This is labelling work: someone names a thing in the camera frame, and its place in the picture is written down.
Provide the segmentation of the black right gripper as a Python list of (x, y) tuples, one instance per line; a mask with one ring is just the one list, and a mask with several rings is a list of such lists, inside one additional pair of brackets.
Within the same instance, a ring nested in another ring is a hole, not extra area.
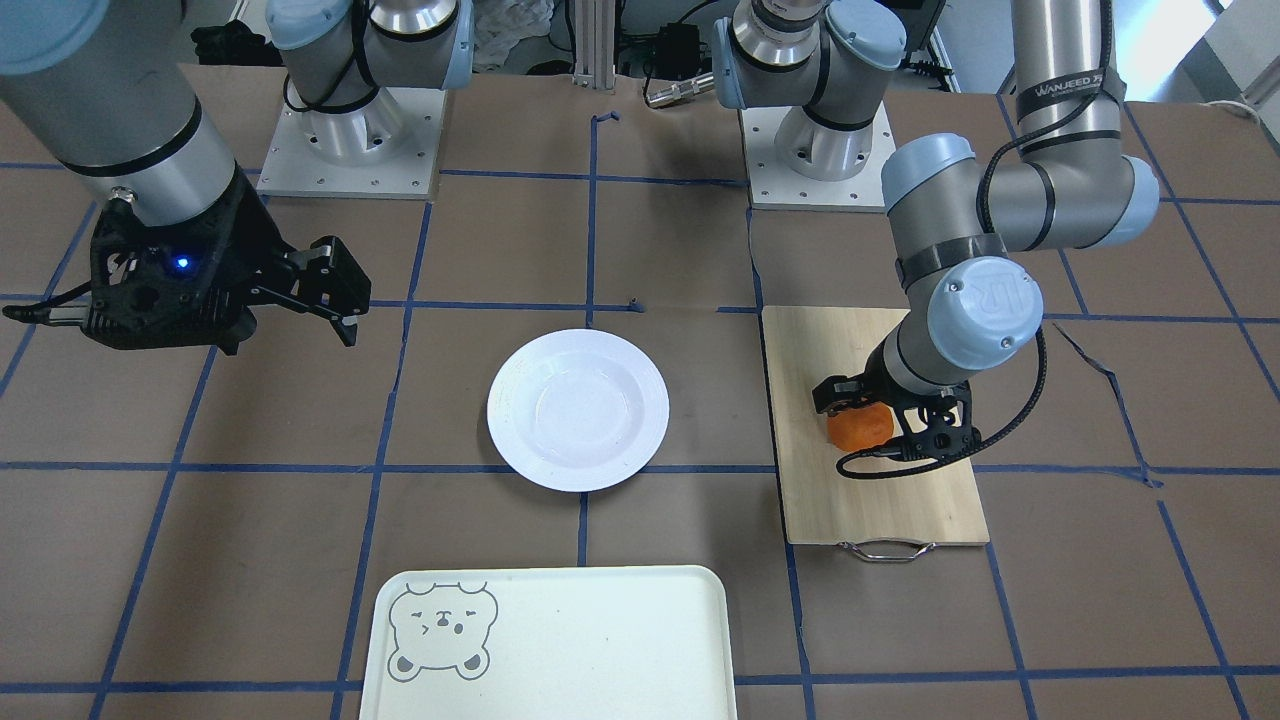
[(357, 342), (371, 281), (339, 238), (291, 251), (242, 170), (198, 215), (145, 225), (138, 201), (111, 199), (90, 247), (91, 300), (81, 331), (118, 350), (218, 346), (234, 354), (256, 329), (248, 305), (326, 319)]

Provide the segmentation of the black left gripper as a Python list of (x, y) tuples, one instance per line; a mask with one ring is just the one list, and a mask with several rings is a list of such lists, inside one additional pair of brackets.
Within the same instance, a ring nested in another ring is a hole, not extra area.
[(815, 413), (824, 415), (873, 404), (891, 409), (901, 433), (861, 451), (863, 456), (952, 462), (980, 451), (982, 436), (973, 425), (968, 380), (933, 395), (918, 395), (896, 384), (884, 372), (829, 375), (813, 388), (812, 400)]

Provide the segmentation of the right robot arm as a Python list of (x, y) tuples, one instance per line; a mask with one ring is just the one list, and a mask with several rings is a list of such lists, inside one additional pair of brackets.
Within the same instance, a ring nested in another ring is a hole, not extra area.
[[(333, 193), (397, 155), (421, 161), (397, 90), (465, 87), (471, 1), (270, 1), (285, 114)], [(320, 316), (346, 346), (371, 282), (344, 242), (282, 237), (188, 79), (168, 56), (178, 1), (5, 1), (3, 101), (101, 200), (90, 278), (6, 318), (69, 325), (118, 350), (236, 354), (253, 307)]]

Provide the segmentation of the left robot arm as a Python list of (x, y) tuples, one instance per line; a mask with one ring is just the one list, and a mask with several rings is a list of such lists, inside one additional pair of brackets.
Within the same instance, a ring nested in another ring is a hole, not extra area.
[[(1158, 208), (1149, 165), (1121, 149), (1125, 85), (1114, 68), (1110, 1), (1015, 1), (1012, 36), (1018, 136), (980, 164), (955, 133), (915, 138), (879, 173), (908, 315), (864, 370), (812, 392), (817, 413), (851, 416), (872, 437), (837, 461), (904, 464), (911, 475), (991, 446), (973, 424), (970, 380), (1034, 343), (1047, 375), (1043, 296), (1018, 252), (1097, 249), (1142, 234)], [(905, 28), (876, 1), (741, 1), (718, 20), (712, 45), (724, 108), (786, 108), (774, 150), (819, 182), (864, 172)]]

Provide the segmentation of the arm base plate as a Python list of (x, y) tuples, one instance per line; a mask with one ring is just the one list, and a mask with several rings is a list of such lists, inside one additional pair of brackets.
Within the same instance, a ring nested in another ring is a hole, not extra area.
[(274, 197), (429, 200), (448, 97), (434, 88), (383, 88), (346, 114), (283, 108), (256, 190)]
[(881, 172), (896, 150), (884, 104), (873, 122), (840, 131), (801, 108), (739, 113), (751, 206), (762, 210), (884, 210)]

